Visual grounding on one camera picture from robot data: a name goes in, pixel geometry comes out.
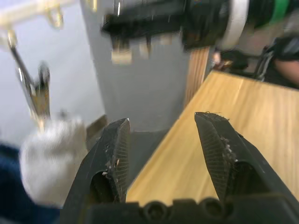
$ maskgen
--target wooden table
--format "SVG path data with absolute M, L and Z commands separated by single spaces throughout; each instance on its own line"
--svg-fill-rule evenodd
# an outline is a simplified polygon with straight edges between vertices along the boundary
M 194 112 L 214 112 L 254 144 L 299 199 L 299 91 L 213 71 L 145 165 L 127 201 L 217 197 Z

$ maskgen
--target metal hook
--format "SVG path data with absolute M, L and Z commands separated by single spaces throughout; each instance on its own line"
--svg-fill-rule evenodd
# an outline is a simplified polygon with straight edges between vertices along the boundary
M 64 17 L 62 15 L 61 12 L 61 8 L 60 5 L 58 4 L 56 7 L 56 18 L 54 19 L 52 14 L 51 14 L 51 9 L 46 8 L 45 12 L 46 12 L 46 16 L 50 22 L 50 24 L 54 27 L 54 28 L 62 28 L 63 24 L 64 24 Z
M 17 77 L 29 105 L 30 114 L 42 128 L 44 120 L 50 118 L 50 71 L 48 66 L 42 62 L 39 67 L 39 79 L 34 82 L 16 50 L 16 38 L 14 37 L 15 35 L 8 35 L 8 46 L 17 64 Z
M 98 10 L 98 0 L 86 0 L 87 5 L 95 13 Z

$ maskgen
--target white wall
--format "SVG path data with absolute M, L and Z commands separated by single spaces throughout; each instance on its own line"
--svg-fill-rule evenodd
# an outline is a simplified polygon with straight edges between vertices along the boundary
M 0 9 L 27 0 L 1 0 Z M 64 28 L 54 30 L 42 16 L 14 27 L 18 50 L 31 76 L 40 60 L 50 68 L 50 110 L 79 115 L 88 125 L 104 114 L 80 5 L 63 8 Z M 0 50 L 0 140 L 21 144 L 34 128 L 15 74 L 15 63 Z

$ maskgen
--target dark blue cloth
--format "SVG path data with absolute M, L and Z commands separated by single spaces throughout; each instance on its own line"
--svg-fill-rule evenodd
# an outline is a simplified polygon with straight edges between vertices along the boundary
M 26 194 L 19 164 L 19 150 L 0 144 L 0 217 L 23 224 L 50 224 L 59 210 L 34 204 Z

